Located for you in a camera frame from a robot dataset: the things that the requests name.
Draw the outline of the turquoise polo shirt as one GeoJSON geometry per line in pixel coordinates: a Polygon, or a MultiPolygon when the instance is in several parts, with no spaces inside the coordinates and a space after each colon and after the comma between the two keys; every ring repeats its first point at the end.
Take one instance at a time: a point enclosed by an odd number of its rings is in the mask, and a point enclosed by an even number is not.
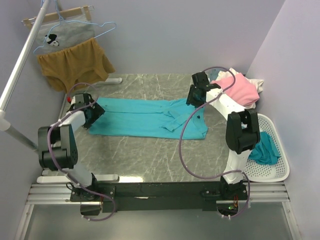
{"type": "Polygon", "coordinates": [[[98,99],[104,114],[89,128],[91,135],[202,140],[208,127],[204,109],[198,111],[186,99],[98,99]]]}

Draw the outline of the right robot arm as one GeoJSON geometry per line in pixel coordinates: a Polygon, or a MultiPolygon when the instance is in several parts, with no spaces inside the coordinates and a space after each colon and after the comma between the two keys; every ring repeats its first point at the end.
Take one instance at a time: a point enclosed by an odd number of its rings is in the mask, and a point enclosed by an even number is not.
{"type": "Polygon", "coordinates": [[[204,71],[191,77],[193,84],[189,88],[186,104],[195,107],[195,110],[182,128],[178,149],[181,149],[183,134],[191,118],[207,105],[214,107],[226,120],[225,141],[229,148],[227,164],[224,172],[217,176],[198,178],[212,180],[220,177],[221,192],[238,190],[245,177],[244,169],[249,155],[261,139],[258,113],[253,108],[247,109],[238,104],[218,84],[211,84],[204,71]]]}

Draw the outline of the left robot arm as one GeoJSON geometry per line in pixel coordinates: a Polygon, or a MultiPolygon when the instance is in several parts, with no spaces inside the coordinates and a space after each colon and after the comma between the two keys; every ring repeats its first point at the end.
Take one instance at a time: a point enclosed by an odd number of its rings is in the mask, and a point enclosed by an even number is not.
{"type": "Polygon", "coordinates": [[[78,162],[75,131],[90,129],[105,110],[89,93],[77,93],[70,101],[66,115],[51,126],[38,129],[38,161],[43,169],[60,171],[69,180],[67,188],[81,200],[93,201],[100,196],[98,181],[93,173],[78,162]]]}

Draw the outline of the grey-blue folded shirt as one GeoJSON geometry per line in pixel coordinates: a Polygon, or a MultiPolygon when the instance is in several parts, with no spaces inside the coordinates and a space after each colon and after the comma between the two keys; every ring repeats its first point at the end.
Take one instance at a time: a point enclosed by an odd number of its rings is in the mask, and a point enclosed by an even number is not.
{"type": "Polygon", "coordinates": [[[209,81],[215,81],[219,76],[220,69],[219,68],[212,68],[206,71],[209,81]]]}

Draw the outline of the brown mustard shirt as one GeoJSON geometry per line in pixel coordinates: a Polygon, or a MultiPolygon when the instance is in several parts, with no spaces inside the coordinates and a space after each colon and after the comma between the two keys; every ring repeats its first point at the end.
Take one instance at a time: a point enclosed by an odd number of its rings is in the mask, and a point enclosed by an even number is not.
{"type": "Polygon", "coordinates": [[[64,93],[78,83],[103,82],[116,71],[93,37],[60,51],[38,55],[37,61],[49,85],[64,93]]]}

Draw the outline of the grey panda shirt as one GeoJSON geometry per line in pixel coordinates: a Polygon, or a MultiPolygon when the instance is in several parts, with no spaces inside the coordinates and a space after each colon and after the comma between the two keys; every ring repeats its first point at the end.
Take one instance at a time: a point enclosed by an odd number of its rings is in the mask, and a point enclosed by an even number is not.
{"type": "Polygon", "coordinates": [[[50,23],[42,25],[35,37],[34,53],[49,54],[73,47],[95,36],[92,25],[82,22],[50,23]]]}

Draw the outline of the white clothes rack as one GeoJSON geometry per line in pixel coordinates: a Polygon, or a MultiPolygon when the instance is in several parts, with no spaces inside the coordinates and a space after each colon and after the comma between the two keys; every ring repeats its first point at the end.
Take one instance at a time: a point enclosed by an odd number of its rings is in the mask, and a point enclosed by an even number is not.
{"type": "Polygon", "coordinates": [[[38,128],[54,123],[64,94],[54,91],[32,53],[37,29],[22,25],[23,17],[45,15],[55,1],[0,2],[0,182],[31,185],[40,175],[38,128]]]}

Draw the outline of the teal shirt in basket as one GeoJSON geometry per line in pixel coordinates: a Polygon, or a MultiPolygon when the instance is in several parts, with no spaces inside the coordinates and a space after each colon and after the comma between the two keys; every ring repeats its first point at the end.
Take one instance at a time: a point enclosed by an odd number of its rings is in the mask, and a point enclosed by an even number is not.
{"type": "Polygon", "coordinates": [[[280,153],[272,137],[265,131],[260,132],[260,141],[249,155],[249,159],[259,165],[273,166],[278,163],[280,153]]]}

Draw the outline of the black base beam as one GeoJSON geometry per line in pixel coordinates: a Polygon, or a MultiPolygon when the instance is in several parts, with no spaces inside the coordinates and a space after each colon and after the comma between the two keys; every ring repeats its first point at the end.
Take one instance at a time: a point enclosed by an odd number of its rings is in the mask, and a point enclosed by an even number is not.
{"type": "Polygon", "coordinates": [[[97,192],[107,198],[74,188],[70,201],[80,203],[82,214],[97,216],[99,211],[216,211],[218,201],[243,201],[249,196],[243,182],[221,181],[99,183],[97,192]]]}

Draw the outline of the white laundry basket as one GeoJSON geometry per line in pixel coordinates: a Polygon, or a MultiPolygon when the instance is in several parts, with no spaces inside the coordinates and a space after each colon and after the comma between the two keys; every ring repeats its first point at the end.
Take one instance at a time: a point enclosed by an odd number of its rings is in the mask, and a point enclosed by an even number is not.
{"type": "Polygon", "coordinates": [[[250,153],[244,172],[253,182],[282,182],[290,173],[282,143],[273,122],[258,114],[260,141],[250,153]]]}

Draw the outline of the wooden clip hanger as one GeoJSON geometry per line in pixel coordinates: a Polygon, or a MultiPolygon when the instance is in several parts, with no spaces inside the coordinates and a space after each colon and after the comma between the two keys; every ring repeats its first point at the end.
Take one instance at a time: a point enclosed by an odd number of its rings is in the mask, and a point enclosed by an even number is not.
{"type": "MultiPolygon", "coordinates": [[[[70,8],[70,9],[66,9],[66,10],[62,10],[59,12],[59,14],[61,15],[61,17],[63,19],[70,19],[70,18],[74,18],[74,17],[78,17],[81,15],[84,15],[86,17],[87,20],[91,20],[91,11],[93,11],[95,8],[93,5],[84,5],[81,7],[75,7],[75,8],[70,8]]],[[[57,22],[59,21],[59,15],[57,12],[53,12],[53,13],[47,13],[43,20],[42,23],[51,23],[51,22],[57,22]]],[[[21,23],[27,27],[29,30],[31,30],[32,26],[34,25],[35,21],[36,21],[37,17],[32,17],[32,18],[25,18],[21,21],[21,23]]]]}

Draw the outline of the aluminium rail frame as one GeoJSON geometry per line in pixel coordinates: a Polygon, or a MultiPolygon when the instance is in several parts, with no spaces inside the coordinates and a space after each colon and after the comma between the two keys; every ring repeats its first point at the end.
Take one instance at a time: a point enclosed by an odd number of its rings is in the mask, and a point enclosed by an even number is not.
{"type": "MultiPolygon", "coordinates": [[[[79,205],[70,200],[71,190],[62,184],[33,184],[28,193],[27,205],[79,205]]],[[[252,182],[250,184],[251,203],[290,202],[283,182],[252,182]]]]}

